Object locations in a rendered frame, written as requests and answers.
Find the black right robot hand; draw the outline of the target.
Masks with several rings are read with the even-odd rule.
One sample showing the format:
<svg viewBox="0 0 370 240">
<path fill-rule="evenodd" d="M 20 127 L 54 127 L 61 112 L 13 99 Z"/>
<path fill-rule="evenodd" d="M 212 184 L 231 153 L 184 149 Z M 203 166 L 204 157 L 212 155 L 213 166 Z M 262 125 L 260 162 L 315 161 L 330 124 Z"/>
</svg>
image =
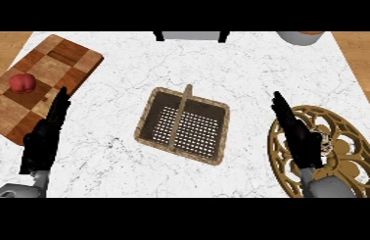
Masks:
<svg viewBox="0 0 370 240">
<path fill-rule="evenodd" d="M 290 106 L 278 91 L 272 92 L 271 102 L 271 109 L 284 132 L 287 148 L 297 168 L 321 168 L 324 166 L 321 161 L 321 133 L 311 132 L 305 123 L 294 118 Z"/>
</svg>

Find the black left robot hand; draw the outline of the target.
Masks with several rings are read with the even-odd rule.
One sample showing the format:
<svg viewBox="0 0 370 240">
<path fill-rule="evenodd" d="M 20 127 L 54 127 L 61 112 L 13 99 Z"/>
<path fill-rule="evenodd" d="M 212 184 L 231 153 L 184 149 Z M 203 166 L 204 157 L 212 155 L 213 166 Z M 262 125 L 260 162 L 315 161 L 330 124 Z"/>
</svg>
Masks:
<svg viewBox="0 0 370 240">
<path fill-rule="evenodd" d="M 69 105 L 66 87 L 61 87 L 53 99 L 45 118 L 36 122 L 32 132 L 23 137 L 25 150 L 19 174 L 31 174 L 38 170 L 50 170 Z"/>
</svg>

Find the brown and white cupcake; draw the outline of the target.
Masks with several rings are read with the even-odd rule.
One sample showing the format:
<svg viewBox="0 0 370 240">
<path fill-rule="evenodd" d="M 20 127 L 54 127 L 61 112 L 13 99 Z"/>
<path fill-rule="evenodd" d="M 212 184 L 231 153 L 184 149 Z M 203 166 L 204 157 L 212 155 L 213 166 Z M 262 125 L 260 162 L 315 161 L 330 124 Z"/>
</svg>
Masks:
<svg viewBox="0 0 370 240">
<path fill-rule="evenodd" d="M 311 128 L 311 132 L 319 133 L 322 140 L 321 140 L 321 156 L 324 157 L 333 150 L 333 140 L 330 135 L 319 130 L 316 127 Z"/>
</svg>

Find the gold openwork round placemat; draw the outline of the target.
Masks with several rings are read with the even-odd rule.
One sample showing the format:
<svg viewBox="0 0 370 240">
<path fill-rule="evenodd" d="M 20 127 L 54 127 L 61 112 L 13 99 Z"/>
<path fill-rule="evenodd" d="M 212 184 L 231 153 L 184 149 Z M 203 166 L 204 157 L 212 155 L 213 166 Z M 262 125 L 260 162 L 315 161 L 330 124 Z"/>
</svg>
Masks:
<svg viewBox="0 0 370 240">
<path fill-rule="evenodd" d="M 324 167 L 314 179 L 334 175 L 358 198 L 370 198 L 370 143 L 353 125 L 330 110 L 315 106 L 291 108 L 294 117 L 309 130 L 316 127 L 331 137 L 333 150 L 322 157 Z M 277 182 L 291 198 L 302 198 L 299 169 L 291 162 L 283 129 L 275 120 L 266 135 L 266 155 Z"/>
</svg>

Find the brown wicker basket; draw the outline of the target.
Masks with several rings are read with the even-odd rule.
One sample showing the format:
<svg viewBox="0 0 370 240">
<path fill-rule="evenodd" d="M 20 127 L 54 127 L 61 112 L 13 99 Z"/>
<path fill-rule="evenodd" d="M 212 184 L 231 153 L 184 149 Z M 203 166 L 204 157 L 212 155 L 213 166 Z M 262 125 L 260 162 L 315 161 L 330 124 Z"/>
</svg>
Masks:
<svg viewBox="0 0 370 240">
<path fill-rule="evenodd" d="M 227 104 L 191 95 L 191 85 L 178 92 L 151 90 L 134 139 L 138 143 L 218 166 L 224 158 L 230 122 Z"/>
</svg>

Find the checkered wooden cutting board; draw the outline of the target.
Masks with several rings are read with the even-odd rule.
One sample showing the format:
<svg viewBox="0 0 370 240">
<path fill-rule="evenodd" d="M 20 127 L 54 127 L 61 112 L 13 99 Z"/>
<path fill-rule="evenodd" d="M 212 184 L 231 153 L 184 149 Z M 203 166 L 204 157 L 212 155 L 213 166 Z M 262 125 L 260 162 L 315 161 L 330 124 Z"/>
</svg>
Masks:
<svg viewBox="0 0 370 240">
<path fill-rule="evenodd" d="M 23 145 L 23 136 L 45 118 L 60 87 L 72 95 L 103 59 L 98 52 L 51 34 L 0 73 L 0 134 L 13 143 Z M 31 93 L 16 93 L 10 78 L 25 73 L 35 77 L 36 87 Z"/>
</svg>

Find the red apple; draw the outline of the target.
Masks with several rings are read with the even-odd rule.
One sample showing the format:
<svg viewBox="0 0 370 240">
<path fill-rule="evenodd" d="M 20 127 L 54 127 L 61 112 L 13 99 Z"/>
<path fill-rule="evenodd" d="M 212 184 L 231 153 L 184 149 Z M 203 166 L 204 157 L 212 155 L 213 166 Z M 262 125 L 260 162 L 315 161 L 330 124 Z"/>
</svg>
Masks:
<svg viewBox="0 0 370 240">
<path fill-rule="evenodd" d="M 36 79 L 31 74 L 20 73 L 10 77 L 8 84 L 14 93 L 31 93 L 36 88 Z"/>
</svg>

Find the grey round pot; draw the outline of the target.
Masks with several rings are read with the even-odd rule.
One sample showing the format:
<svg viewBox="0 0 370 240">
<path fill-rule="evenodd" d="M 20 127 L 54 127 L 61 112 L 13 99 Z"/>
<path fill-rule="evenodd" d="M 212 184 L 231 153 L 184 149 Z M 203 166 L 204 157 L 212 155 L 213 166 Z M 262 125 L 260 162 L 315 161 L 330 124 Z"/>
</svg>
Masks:
<svg viewBox="0 0 370 240">
<path fill-rule="evenodd" d="M 309 46 L 318 41 L 324 33 L 321 31 L 278 31 L 277 34 L 287 43 Z"/>
</svg>

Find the grey appliance with black legs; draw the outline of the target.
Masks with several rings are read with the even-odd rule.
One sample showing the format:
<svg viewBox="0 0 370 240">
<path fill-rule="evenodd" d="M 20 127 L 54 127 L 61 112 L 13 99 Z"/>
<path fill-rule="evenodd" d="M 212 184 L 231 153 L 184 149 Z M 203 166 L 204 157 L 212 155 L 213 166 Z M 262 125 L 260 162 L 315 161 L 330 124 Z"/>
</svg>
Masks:
<svg viewBox="0 0 370 240">
<path fill-rule="evenodd" d="M 215 40 L 218 43 L 224 43 L 228 31 L 154 31 L 156 40 L 165 41 L 168 39 L 179 40 Z"/>
</svg>

